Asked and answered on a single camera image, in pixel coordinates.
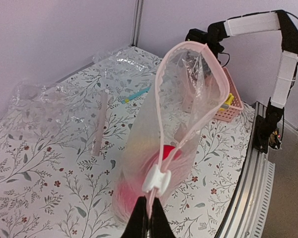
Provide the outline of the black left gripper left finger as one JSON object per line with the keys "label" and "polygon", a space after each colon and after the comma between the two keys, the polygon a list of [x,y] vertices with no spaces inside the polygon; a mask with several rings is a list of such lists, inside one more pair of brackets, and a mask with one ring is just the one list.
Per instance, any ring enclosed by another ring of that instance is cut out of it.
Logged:
{"label": "black left gripper left finger", "polygon": [[147,200],[145,196],[141,196],[136,201],[121,238],[146,238],[148,224]]}

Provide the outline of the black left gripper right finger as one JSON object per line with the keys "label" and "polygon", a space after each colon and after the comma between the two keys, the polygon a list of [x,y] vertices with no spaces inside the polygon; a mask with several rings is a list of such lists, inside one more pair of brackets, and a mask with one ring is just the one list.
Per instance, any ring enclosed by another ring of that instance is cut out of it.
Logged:
{"label": "black left gripper right finger", "polygon": [[175,238],[175,235],[169,225],[162,204],[158,198],[155,198],[152,206],[152,215],[149,220],[150,238]]}

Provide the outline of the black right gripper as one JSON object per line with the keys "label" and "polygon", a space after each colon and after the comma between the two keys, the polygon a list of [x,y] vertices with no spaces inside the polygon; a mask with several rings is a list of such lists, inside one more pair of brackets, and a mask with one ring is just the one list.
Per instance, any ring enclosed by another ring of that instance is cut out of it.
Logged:
{"label": "black right gripper", "polygon": [[208,45],[209,49],[214,55],[221,54],[224,50],[224,47],[219,44],[219,42],[212,42],[208,39],[208,33],[197,28],[190,29],[186,35],[186,41],[199,42],[201,44]]}

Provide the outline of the yellow toy banana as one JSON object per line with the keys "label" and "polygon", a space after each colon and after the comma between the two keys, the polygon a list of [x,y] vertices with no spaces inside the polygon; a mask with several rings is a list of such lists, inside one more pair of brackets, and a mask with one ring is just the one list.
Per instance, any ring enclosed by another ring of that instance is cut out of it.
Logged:
{"label": "yellow toy banana", "polygon": [[233,100],[234,100],[233,94],[229,93],[227,100],[222,104],[221,108],[228,109],[229,106],[232,104]]}

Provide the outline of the red toy apple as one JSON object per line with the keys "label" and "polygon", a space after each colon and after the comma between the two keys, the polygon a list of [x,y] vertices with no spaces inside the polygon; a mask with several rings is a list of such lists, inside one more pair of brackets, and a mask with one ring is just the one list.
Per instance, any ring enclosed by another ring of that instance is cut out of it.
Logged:
{"label": "red toy apple", "polygon": [[[168,156],[169,154],[172,152],[172,150],[175,149],[175,146],[172,146],[172,145],[164,145],[163,146],[163,157],[162,157],[162,160],[164,161]],[[177,160],[180,156],[182,155],[182,151],[181,150],[178,150],[174,157],[173,157],[173,161],[174,160]]]}

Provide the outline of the clear zip top bag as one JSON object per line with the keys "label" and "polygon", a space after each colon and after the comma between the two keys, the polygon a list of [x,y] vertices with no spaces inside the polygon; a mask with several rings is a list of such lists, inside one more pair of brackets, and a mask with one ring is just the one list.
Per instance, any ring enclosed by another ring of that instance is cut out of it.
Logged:
{"label": "clear zip top bag", "polygon": [[[117,181],[139,188],[147,212],[155,198],[164,204],[187,178],[202,128],[228,95],[228,78],[208,45],[185,41],[162,59],[130,129]],[[175,149],[163,161],[164,145]],[[173,161],[178,150],[182,155]]]}

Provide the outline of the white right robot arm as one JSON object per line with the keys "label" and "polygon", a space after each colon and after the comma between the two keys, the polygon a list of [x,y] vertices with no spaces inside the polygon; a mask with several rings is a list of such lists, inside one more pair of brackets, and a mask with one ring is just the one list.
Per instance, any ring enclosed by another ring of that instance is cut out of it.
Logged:
{"label": "white right robot arm", "polygon": [[[184,18],[181,37],[191,28],[206,30],[214,22],[259,11],[265,8],[228,7],[191,11]],[[230,54],[229,71],[242,100],[251,104],[268,103],[272,96],[281,57],[281,33],[279,31],[253,33],[229,37],[221,42]],[[298,127],[298,73],[285,108],[286,121]]]}

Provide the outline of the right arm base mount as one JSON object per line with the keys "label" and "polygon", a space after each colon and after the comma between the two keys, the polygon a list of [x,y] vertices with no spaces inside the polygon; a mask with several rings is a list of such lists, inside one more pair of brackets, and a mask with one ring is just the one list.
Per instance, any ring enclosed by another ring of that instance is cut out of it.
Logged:
{"label": "right arm base mount", "polygon": [[284,108],[272,105],[271,98],[266,108],[265,116],[257,115],[255,121],[253,147],[267,154],[270,135],[277,129],[277,123],[284,115]]}

